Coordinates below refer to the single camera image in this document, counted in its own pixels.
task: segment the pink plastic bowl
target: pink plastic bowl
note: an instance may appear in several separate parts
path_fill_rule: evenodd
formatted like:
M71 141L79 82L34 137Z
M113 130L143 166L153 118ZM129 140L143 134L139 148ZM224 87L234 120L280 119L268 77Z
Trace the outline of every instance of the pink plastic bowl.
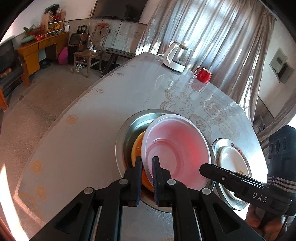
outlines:
M152 158L159 157L161 168L188 188L200 190L207 178L199 168L210 163L210 151L200 130L188 119L175 114L156 118L147 128L142 141L142 162L153 185Z

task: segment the flat screen tv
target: flat screen tv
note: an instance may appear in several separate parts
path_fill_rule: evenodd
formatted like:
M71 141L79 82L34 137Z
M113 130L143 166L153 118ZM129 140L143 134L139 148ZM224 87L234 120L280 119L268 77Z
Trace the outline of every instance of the flat screen tv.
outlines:
M92 18L139 22L147 0L97 0Z

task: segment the metal screw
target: metal screw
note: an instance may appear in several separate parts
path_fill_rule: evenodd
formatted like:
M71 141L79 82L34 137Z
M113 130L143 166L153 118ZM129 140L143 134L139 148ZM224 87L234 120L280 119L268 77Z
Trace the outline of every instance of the metal screw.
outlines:
M169 179L167 180L168 185L175 185L176 184L176 180L174 179Z
M125 178L122 178L122 179L119 180L119 184L121 184L121 185L125 185L127 183L128 183L128 180L125 179Z
M211 190L208 188L204 188L204 189L202 189L202 193L205 195L209 195L211 193Z
M93 188L85 188L84 189L85 194L91 194L93 191L94 191Z

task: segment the human hand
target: human hand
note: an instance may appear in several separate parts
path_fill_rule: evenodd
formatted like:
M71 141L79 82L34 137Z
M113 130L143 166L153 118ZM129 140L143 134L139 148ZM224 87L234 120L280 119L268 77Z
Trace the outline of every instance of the human hand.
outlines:
M262 229L258 228L261 222L261 219L255 214L256 207L251 205L249 206L249 210L247 213L246 223L251 226L257 233L259 233L261 236L265 233L264 238L266 241L274 241L282 226L284 223L284 216L278 216L274 218L273 220L269 221Z

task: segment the pink bag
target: pink bag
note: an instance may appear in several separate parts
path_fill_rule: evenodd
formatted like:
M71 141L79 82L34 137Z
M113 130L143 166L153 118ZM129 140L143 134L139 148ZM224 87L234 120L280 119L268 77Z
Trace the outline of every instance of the pink bag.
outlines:
M68 64L68 48L64 47L59 55L59 64L65 65Z

